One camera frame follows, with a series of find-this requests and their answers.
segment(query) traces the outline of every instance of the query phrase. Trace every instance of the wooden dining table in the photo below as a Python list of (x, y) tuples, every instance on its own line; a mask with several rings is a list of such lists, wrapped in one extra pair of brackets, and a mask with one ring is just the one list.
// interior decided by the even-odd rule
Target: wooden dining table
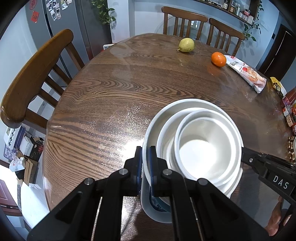
[[(85, 178), (106, 178), (123, 168), (153, 117), (180, 99), (219, 106), (237, 125), (245, 147), (288, 160), (291, 131), (270, 81), (258, 94), (229, 66), (211, 63), (217, 49), (195, 41), (191, 53), (182, 53), (176, 51), (180, 40), (163, 34), (131, 37), (74, 77), (47, 125), (43, 175), (50, 210)], [(250, 167), (243, 169), (231, 200), (264, 226), (278, 194)], [(124, 197), (121, 240), (172, 239), (171, 224), (149, 218), (139, 197)]]

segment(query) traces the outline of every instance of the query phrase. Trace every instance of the refrigerator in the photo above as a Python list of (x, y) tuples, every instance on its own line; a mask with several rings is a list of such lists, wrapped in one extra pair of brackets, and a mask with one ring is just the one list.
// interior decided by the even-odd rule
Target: refrigerator
[[(72, 41), (84, 64), (103, 50), (104, 44), (111, 44), (110, 25), (99, 20), (99, 9), (91, 0), (30, 0), (26, 6), (27, 21), (37, 49), (63, 29), (73, 32)], [(78, 70), (64, 49), (57, 65), (73, 78)], [(53, 71), (51, 77), (65, 86)]]

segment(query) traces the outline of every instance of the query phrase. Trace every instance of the chair backrest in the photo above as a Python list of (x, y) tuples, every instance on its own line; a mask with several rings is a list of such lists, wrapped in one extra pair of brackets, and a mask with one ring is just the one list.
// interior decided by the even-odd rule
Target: chair backrest
[(0, 117), (10, 128), (18, 128), (22, 123), (46, 134), (47, 119), (28, 109), (29, 103), (35, 96), (40, 96), (51, 106), (57, 105), (57, 100), (42, 89), (47, 83), (59, 95), (64, 90), (48, 76), (51, 70), (56, 72), (66, 84), (71, 79), (57, 66), (59, 55), (66, 49), (78, 71), (84, 63), (72, 44), (73, 33), (69, 29), (60, 31), (47, 41), (25, 64), (17, 74), (1, 103)]
[(190, 28), (191, 28), (191, 21), (200, 21), (200, 26), (198, 28), (198, 32), (197, 32), (197, 35), (196, 35), (196, 40), (200, 39), (203, 24), (205, 22), (207, 22), (207, 17), (206, 16), (200, 15), (198, 13), (189, 12), (189, 11), (185, 11), (185, 10), (181, 10), (181, 9), (177, 9), (177, 8), (172, 8), (172, 7), (166, 7), (166, 6), (162, 7), (161, 11), (164, 13), (163, 34), (167, 34), (167, 31), (168, 31), (168, 14), (170, 14), (170, 15), (173, 15), (175, 17), (175, 25), (174, 25), (173, 35), (177, 36), (178, 20), (179, 20), (179, 18), (182, 18), (179, 37), (183, 38), (185, 19), (187, 19), (188, 20), (188, 25), (187, 25), (187, 31), (186, 31), (186, 38), (189, 38)]
[(220, 41), (220, 36), (221, 36), (221, 32), (223, 32), (223, 37), (222, 37), (222, 42), (220, 44), (220, 49), (223, 49), (223, 46), (224, 46), (224, 42), (225, 42), (225, 37), (226, 37), (226, 34), (228, 34), (228, 40), (227, 40), (227, 43), (226, 43), (226, 47), (225, 47), (225, 52), (228, 51), (228, 48), (229, 48), (229, 44), (230, 44), (230, 40), (231, 40), (231, 37), (237, 37), (238, 38), (238, 41), (237, 41), (237, 44), (233, 50), (233, 53), (232, 55), (235, 56), (237, 54), (237, 51), (239, 49), (239, 46), (242, 42), (242, 40), (244, 40), (244, 34), (215, 20), (214, 18), (210, 18), (209, 19), (209, 23), (211, 24), (210, 26), (210, 31), (209, 31), (209, 36), (207, 38), (207, 45), (211, 45), (211, 41), (212, 41), (212, 37), (213, 37), (213, 32), (214, 32), (214, 26), (219, 30), (218, 32), (218, 36), (217, 36), (217, 39), (216, 39), (216, 43), (215, 43), (215, 48), (218, 48), (218, 44), (219, 44), (219, 41)]

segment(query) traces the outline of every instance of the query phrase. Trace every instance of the metal screw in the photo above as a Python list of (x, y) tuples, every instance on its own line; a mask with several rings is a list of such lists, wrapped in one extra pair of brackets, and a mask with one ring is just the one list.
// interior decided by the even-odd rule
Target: metal screw
[(172, 172), (171, 169), (164, 169), (164, 170), (163, 170), (163, 174), (166, 175), (166, 176), (169, 176), (169, 175), (171, 175), (172, 173), (173, 173), (173, 172)]
[(198, 179), (198, 183), (199, 183), (200, 185), (205, 186), (205, 185), (207, 185), (207, 179), (200, 178), (200, 179)]
[(128, 173), (128, 170), (125, 169), (125, 168), (122, 168), (122, 169), (119, 170), (119, 174), (120, 174), (120, 175), (125, 175), (125, 174), (127, 174), (127, 173)]
[(90, 177), (84, 180), (84, 184), (86, 184), (86, 185), (91, 185), (93, 182), (94, 182), (94, 180)]

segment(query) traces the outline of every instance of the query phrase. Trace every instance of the wall shelf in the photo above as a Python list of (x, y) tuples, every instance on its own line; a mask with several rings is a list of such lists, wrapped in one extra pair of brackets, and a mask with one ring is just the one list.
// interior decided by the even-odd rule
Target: wall shelf
[[(247, 21), (245, 21), (245, 20), (243, 20), (242, 18), (240, 18), (239, 16), (235, 15), (234, 13), (231, 13), (231, 12), (229, 11), (230, 4), (228, 5), (228, 8), (227, 8), (227, 10), (226, 10), (226, 9), (224, 9), (224, 8), (221, 8), (221, 7), (217, 6), (216, 4), (209, 3), (208, 1), (202, 1), (202, 0), (193, 0), (193, 1), (201, 2), (201, 3), (203, 3), (203, 4), (206, 4), (206, 5), (209, 5), (209, 6), (211, 6), (211, 7), (217, 8), (217, 9), (223, 11), (223, 12), (228, 13), (229, 15), (234, 16), (235, 18), (239, 19), (239, 20), (242, 21), (243, 23), (245, 23), (245, 24), (247, 24), (247, 25), (251, 25), (251, 24), (249, 24)], [(255, 16), (257, 15), (257, 12), (258, 12), (259, 2), (260, 2), (260, 0), (251, 0), (251, 2), (250, 2), (250, 7), (249, 7), (249, 9), (250, 9), (250, 11), (251, 11), (250, 15), (253, 16), (254, 18), (255, 18)]]

